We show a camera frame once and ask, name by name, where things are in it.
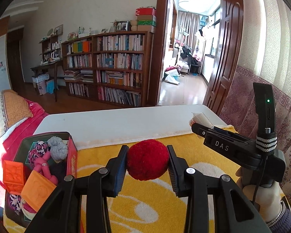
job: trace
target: glove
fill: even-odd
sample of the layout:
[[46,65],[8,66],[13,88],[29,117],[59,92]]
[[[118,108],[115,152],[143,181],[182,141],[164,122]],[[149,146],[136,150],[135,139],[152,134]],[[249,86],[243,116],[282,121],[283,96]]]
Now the glove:
[[[248,185],[243,187],[242,169],[239,168],[236,176],[240,177],[236,184],[243,191],[249,200],[252,200],[256,185]],[[259,187],[255,202],[260,205],[260,215],[267,223],[274,220],[281,211],[281,188],[279,183],[274,181],[270,188]]]

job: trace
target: pink dog toy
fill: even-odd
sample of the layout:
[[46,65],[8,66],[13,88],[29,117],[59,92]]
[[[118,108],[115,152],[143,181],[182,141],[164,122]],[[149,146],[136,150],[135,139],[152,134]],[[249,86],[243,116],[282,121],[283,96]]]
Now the pink dog toy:
[[58,184],[58,179],[56,176],[50,174],[50,169],[48,167],[47,161],[50,159],[50,151],[47,151],[43,157],[36,158],[34,161],[33,170],[40,173],[42,176],[46,177],[54,185]]

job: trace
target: cable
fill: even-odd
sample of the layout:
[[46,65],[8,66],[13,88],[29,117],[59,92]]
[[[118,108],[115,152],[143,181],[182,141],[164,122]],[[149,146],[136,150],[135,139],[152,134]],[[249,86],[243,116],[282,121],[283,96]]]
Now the cable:
[[259,186],[261,184],[261,181],[262,181],[262,178],[263,178],[263,175],[264,175],[267,158],[268,158],[268,156],[265,156],[265,158],[263,158],[263,160],[264,160],[264,162],[263,162],[263,170],[261,172],[261,175],[260,175],[260,178],[258,180],[258,183],[255,186],[255,192],[253,193],[253,197],[252,197],[252,204],[253,205],[255,205],[255,198],[257,196],[258,188],[259,188]]

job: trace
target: white folding table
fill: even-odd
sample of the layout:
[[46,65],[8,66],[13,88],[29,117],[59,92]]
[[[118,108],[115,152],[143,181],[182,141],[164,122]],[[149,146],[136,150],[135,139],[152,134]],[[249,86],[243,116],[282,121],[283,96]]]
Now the white folding table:
[[34,134],[68,131],[81,150],[189,134],[192,113],[204,113],[213,125],[226,126],[207,106],[196,104],[54,114]]

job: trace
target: curtain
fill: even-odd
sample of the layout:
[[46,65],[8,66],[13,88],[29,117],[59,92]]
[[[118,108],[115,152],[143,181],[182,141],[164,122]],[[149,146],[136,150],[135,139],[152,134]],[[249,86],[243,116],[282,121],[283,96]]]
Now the curtain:
[[[190,12],[179,11],[177,29],[178,31],[176,39],[184,42],[185,44],[192,48],[192,51],[194,51],[197,41],[195,33],[199,30],[199,15]],[[181,31],[183,30],[187,32],[189,35],[188,36],[182,35]]]
[[291,11],[282,0],[244,0],[244,27],[238,64],[220,118],[255,138],[253,82],[271,84],[276,107],[277,149],[286,171],[280,183],[291,205]]

